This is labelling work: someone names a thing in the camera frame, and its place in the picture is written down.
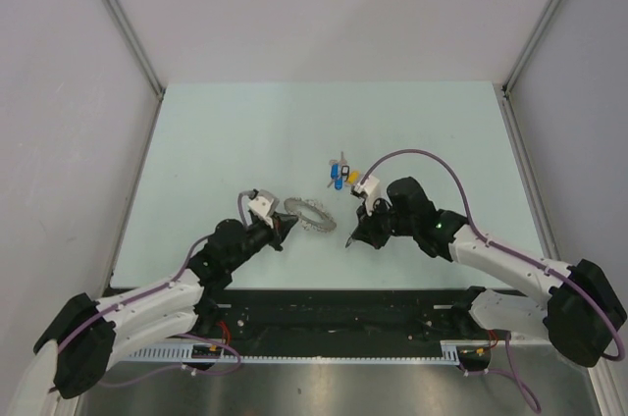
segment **silver ring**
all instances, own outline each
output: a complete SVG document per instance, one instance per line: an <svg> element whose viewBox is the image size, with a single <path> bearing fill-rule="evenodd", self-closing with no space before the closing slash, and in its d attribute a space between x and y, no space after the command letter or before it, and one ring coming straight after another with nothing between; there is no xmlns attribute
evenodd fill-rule
<svg viewBox="0 0 628 416"><path fill-rule="evenodd" d="M297 216L298 219L306 226L310 226L319 232L332 232L336 229L336 222L334 221L334 218L332 218L329 213L322 210L322 208L317 207L315 203L318 202L315 202L314 200L301 200L300 198L291 197L284 200L284 208L291 215ZM309 210L310 212L315 213L319 216L321 221L312 220L311 218L306 217L303 215L301 210Z"/></svg>

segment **silver metal panel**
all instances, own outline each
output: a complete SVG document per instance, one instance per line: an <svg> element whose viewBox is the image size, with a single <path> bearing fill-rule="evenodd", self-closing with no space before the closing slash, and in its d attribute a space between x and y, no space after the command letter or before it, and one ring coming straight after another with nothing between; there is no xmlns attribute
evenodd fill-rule
<svg viewBox="0 0 628 416"><path fill-rule="evenodd" d="M524 380L545 416L600 412L587 374L545 346L515 348ZM503 348L492 364L506 368ZM154 364L121 364L110 382L138 377ZM464 378L446 366L249 365L226 377L157 375L122 390L96 388L80 414L89 416L360 416L531 415L516 386L499 376Z"/></svg>

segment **purple cable sheath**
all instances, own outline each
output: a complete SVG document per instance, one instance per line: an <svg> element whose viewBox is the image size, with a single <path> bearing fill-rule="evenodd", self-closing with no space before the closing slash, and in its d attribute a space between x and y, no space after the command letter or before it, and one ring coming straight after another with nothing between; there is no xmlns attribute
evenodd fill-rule
<svg viewBox="0 0 628 416"><path fill-rule="evenodd" d="M610 320L608 319L606 314L603 312L603 310L589 296L589 294L586 293L580 286L575 284L568 277L565 277L562 274L560 274L559 272L555 271L554 269L547 269L546 270L546 266L544 264L542 264L541 262L537 261L536 259L533 259L532 257L529 257L529 256L527 256L525 254L522 254L519 251L511 249L508 246L505 246L505 245L500 244L498 242L495 242L495 241L492 241L492 240L489 242L489 239L480 232L480 230L478 229L478 227L476 226L476 224L475 224L475 222L473 220L473 217L471 216L471 208L469 207L469 200L467 198L467 194L466 194L466 192L464 190L464 187L462 186L462 182L460 182L460 179L458 178L456 173L453 171L451 166L448 163L446 163L442 158L437 156L436 154L430 153L429 151L424 151L422 149L413 149L413 148L410 148L410 149L400 149L398 151L394 151L394 152L392 152L390 154L387 154L386 156L380 158L378 161L376 161L376 163L373 166L371 166L371 168L366 172L366 174L364 175L364 178L362 178L362 181L360 181L360 184L364 184L364 182L368 179L368 177L371 174L373 174L373 171L375 171L380 164L382 164L384 161L386 161L388 159L391 159L394 156L398 156L400 154L421 154L423 156L427 156L428 158L431 158L431 159L435 160L441 166L443 166L447 170L447 172L451 175L451 177L453 178L453 181L455 182L455 184L458 187L458 190L460 191L460 196L462 197L462 204L464 205L464 211L466 213L467 219L469 220L469 227L471 228L471 231L474 233L474 235L477 236L478 239L480 239L483 243L485 243L485 244L488 243L489 246L494 247L495 249L499 249L500 251L505 252L506 254L509 254L509 255L511 255L513 257L516 257L517 259L521 259L522 261L530 264L531 266L536 267L537 269L540 269L540 270L544 271L546 274L549 274L549 275L559 279L563 283L565 283L568 286L570 286L571 288L573 288L580 296L582 296L585 299L585 301L596 311L596 313L598 313L598 315L600 316L600 318L602 319L602 321L604 322L604 324L606 325L606 327L610 331L610 334L612 335L612 339L615 341L615 344L617 345L617 355L603 354L602 357L604 359L612 360L612 361L620 361L620 360L623 360L625 358L626 350L625 350L625 347L624 347L624 343L621 340L621 337L619 336L619 333L617 332L615 327L612 325L612 323L610 322Z"/></svg>
<svg viewBox="0 0 628 416"><path fill-rule="evenodd" d="M147 291L143 291L142 293L139 293L137 295L130 296L129 298L126 298L126 299L122 300L120 303L114 303L113 305L108 306L107 308L105 308L104 310L100 311L99 313L96 313L91 318L85 320L84 323L82 323L81 325L77 326L65 339L63 339L61 341L61 343L59 344L59 349L58 349L57 353L60 354L61 352L63 352L63 350L66 347L68 347L68 344L70 344L70 342L72 342L75 338L77 338L78 335L80 335L83 331L85 331L87 328L89 328L92 324L94 324L96 321L98 321L103 316L106 316L109 313L117 310L120 305L126 306L126 305L134 303L134 302L136 302L138 300L141 300L142 298L145 298L147 296L152 295L153 293L157 293L158 291L161 291L164 288L167 288L169 286L170 282L176 282L178 279L180 279L181 276L183 275L183 272L185 272L185 269L187 268L187 263L191 259L192 254L194 253L194 249L196 249L196 246L198 246L198 244L200 244L201 242L207 240L208 237L209 237L209 235L201 237L201 238L197 239L193 243L193 245L189 248L189 251L187 252L187 256L185 256L185 260L183 261L183 265L181 266L181 268L177 271L177 273L170 280L168 280L167 282L164 282L163 284L161 284L159 286L154 286L153 288L150 288Z"/></svg>
<svg viewBox="0 0 628 416"><path fill-rule="evenodd" d="M483 375L490 375L490 374L501 375L502 377L507 377L508 379L512 380L517 385L517 387L519 388L519 391L521 392L521 395L523 396L523 399L528 404L528 406L530 406L530 409L532 409L532 411L535 414L541 414L542 408L541 408L541 403L539 402L539 399L534 394L534 392L530 390L530 387L528 387L525 383L523 383L523 381L521 380L521 377L519 377L519 372L517 371L514 365L514 359L512 358L512 352L510 349L510 338L511 338L511 335L510 335L510 332L508 332L508 334L506 335L506 356L508 357L508 364L510 364L511 372L506 372L505 370L499 370L499 369L487 369L486 372L483 370L469 372L462 365L460 365L460 370L463 370L464 372L466 372L465 375L468 375L471 377L480 377Z"/></svg>
<svg viewBox="0 0 628 416"><path fill-rule="evenodd" d="M200 338L198 336L194 336L194 335L188 335L188 334L184 334L184 335L179 335L180 338L190 338L190 339L194 339L194 340L200 340L202 342L207 342L208 344L212 344L212 345L216 345L218 347L222 347L223 349L229 351L231 354L234 355L235 359L236 359L236 363L231 366L230 368L226 369L226 370L220 370L220 371L211 371L211 370L200 370L200 369L193 369L192 371L196 371L197 374L203 374L203 375L210 375L210 376L221 376L221 375L227 375L230 374L232 372L235 372L237 369L239 369L239 367L242 365L242 356L239 355L239 353L232 348L230 345L227 344L223 344L221 342L218 342L216 340L212 340L212 339L206 339L206 338ZM171 370L185 370L188 369L189 367L182 367L183 364L173 364L173 365L167 365L165 367L160 367L158 369L155 369L151 372L148 372L147 374L144 374L140 377L137 377L135 379L132 380L127 380L126 382L119 382L119 383L109 383L109 382L98 382L98 386L103 387L105 389L123 389L126 387L130 387L132 385L138 384L139 382L143 382L146 379L149 379L157 374L161 374L162 372L169 372Z"/></svg>
<svg viewBox="0 0 628 416"><path fill-rule="evenodd" d="M523 396L523 399L526 400L530 409L535 412L535 414L541 414L541 404L537 397L530 391L530 389L523 383L521 377L519 376L519 371L517 367L514 365L514 359L512 358L512 349L510 348L510 340L512 339L512 333L506 333L506 356L508 357L508 364L510 365L510 373L512 377L514 377L514 381L519 387L519 391Z"/></svg>
<svg viewBox="0 0 628 416"><path fill-rule="evenodd" d="M245 190L244 192L240 192L237 195L237 211L239 212L239 219L246 228L248 224L246 223L246 216L244 215L244 209L242 208L242 198L249 197L253 194L252 190Z"/></svg>

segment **purple cable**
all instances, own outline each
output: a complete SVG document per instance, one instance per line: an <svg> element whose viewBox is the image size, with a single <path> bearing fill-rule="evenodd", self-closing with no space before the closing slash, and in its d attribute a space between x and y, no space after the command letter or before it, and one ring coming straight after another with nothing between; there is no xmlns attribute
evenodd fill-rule
<svg viewBox="0 0 628 416"><path fill-rule="evenodd" d="M471 216L471 208L469 207L469 200L467 198L466 192L464 191L464 187L462 186L462 182L460 182L460 179L458 178L456 173L453 171L453 169L449 166L449 164L446 163L440 157L438 157L436 154L430 153L429 151L424 151L422 149L412 149L412 148L410 148L410 149L400 149L398 151L394 151L394 152L392 152L390 154L387 154L386 156L380 158L366 172L366 174L364 175L364 178L362 178L362 181L360 181L360 184L364 184L364 182L368 179L368 177L371 174L373 174L373 171L375 171L375 169L380 164L382 164L387 159L391 159L392 157L398 156L400 154L421 154L423 156L427 156L428 158L431 158L431 159L435 160L441 166L443 166L447 170L447 172L451 175L451 177L453 178L453 181L455 182L455 184L458 187L458 190L460 191L460 196L462 197L462 204L464 205L464 211L466 213L467 219L469 220L469 227L471 228L471 231L483 243L485 243L485 244L489 243L489 239L480 232L480 230L478 229L478 227L476 226L476 224L475 224L475 222L473 220L473 217ZM621 337L619 336L619 333L617 332L615 327L612 325L612 323L610 322L610 320L608 319L606 314L603 312L603 310L589 296L589 294L586 293L580 286L575 284L568 277L565 277L562 274L560 274L559 272L555 271L554 269L547 269L546 270L546 266L544 264L542 264L541 262L539 262L536 259L533 259L532 257L529 257L529 256L527 256L525 254L522 254L519 251L515 251L514 249L511 249L508 246L505 246L503 244L500 244L500 243L492 241L492 240L489 243L489 246L492 246L495 249L499 249L500 251L505 252L506 254L509 254L509 255L511 255L513 257L516 257L517 259L521 259L522 261L530 264L531 266L534 266L537 269L540 269L540 270L544 271L546 274L549 274L549 275L551 275L553 277L556 277L557 279L559 279L563 283L565 283L568 286L570 286L571 288L573 288L580 296L582 296L585 299L585 301L596 311L596 313L598 313L598 315L600 316L600 318L602 319L602 321L604 322L604 324L606 325L606 327L610 331L610 334L612 335L612 339L615 341L615 344L617 345L617 355L602 354L602 357L604 359L612 360L612 361L620 361L620 360L624 359L624 357L626 356L626 350L624 348L624 343L621 340Z"/></svg>
<svg viewBox="0 0 628 416"><path fill-rule="evenodd" d="M179 335L180 338L190 338L190 339L194 339L194 340L200 340L202 342L207 342L208 344L212 344L212 345L216 345L218 347L222 347L223 349L227 350L228 352L230 352L236 359L236 363L231 366L230 368L226 369L226 370L219 370L219 371L211 371L211 370L200 370L200 369L195 369L192 368L191 372L196 371L197 374L202 374L202 375L212 375L215 377L221 376L221 375L227 375L230 374L232 372L235 372L237 369L240 368L240 366L242 365L242 356L239 355L239 353L232 348L230 345L227 344L223 344L221 342L218 342L216 340L212 340L212 339L207 339L207 338L200 338L198 336L194 336L194 335L188 335L188 334L184 334L184 335ZM143 382L146 379L149 379L157 374L161 374L162 372L169 372L171 370L176 370L176 369L180 369L180 370L186 370L189 367L185 366L183 367L182 364L173 364L173 365L167 365L165 367L160 367L158 369L155 369L151 372L148 372L147 374L142 375L141 377L137 377L135 379L132 380L127 380L126 382L119 382L119 383L108 383L108 382L99 382L98 385L100 387L103 387L105 389L123 389L126 387L130 387L132 385L138 384L139 382Z"/></svg>
<svg viewBox="0 0 628 416"><path fill-rule="evenodd" d="M109 313L117 310L120 305L126 306L126 305L134 303L134 302L136 302L138 300L141 300L142 298L145 298L147 296L152 295L153 293L157 293L158 291L161 291L164 288L167 288L169 286L170 282L176 282L178 279L180 279L181 276L183 275L183 272L185 272L185 269L187 268L187 263L189 262L189 259L192 257L192 254L194 253L194 249L196 249L196 246L198 246L198 244L200 244L201 242L207 240L208 237L209 237L209 235L201 237L201 238L197 239L194 242L194 244L190 247L189 251L187 252L187 256L185 256L185 260L183 261L183 265L181 266L181 268L177 271L177 273L169 281L164 282L163 284L161 284L159 286L154 286L153 288L150 288L147 291L143 291L142 293L139 293L137 295L130 296L129 298L126 298L126 299L122 300L120 303L114 303L113 305L108 306L107 308L105 308L101 312L96 313L91 318L87 319L84 323L82 323L81 325L77 326L68 335L67 338L65 338L65 339L63 339L61 341L61 343L59 344L58 353L60 354L61 352L63 352L63 350L66 347L68 347L68 344L70 344L70 342L72 342L75 338L77 338L78 335L80 335L83 331L85 331L87 328L89 328L92 324L94 324L96 321L98 321L103 316L106 316Z"/></svg>
<svg viewBox="0 0 628 416"><path fill-rule="evenodd" d="M253 194L254 192L252 190L245 190L244 192L240 192L237 195L237 211L239 212L239 219L242 221L242 224L245 228L248 226L248 224L246 223L246 216L244 215L244 209L242 208L242 198L250 198Z"/></svg>
<svg viewBox="0 0 628 416"><path fill-rule="evenodd" d="M479 371L469 372L462 365L460 365L460 370L464 371L465 377L466 376L480 377L483 375L490 375L490 374L501 375L502 377L507 377L508 379L512 380L517 385L517 387L519 388L519 391L521 392L521 395L523 396L523 399L528 404L528 406L530 406L530 409L532 409L532 411L535 414L541 414L542 408L541 408L541 403L539 402L539 399L534 394L534 392L530 390L530 387L528 387L525 383L522 382L521 377L519 377L519 372L517 371L517 368L514 365L514 359L512 358L512 352L510 349L510 332L508 332L508 334L506 335L506 356L508 357L508 364L510 364L511 372L506 372L505 370L499 370L499 369L497 370L487 369L486 371L479 370Z"/></svg>

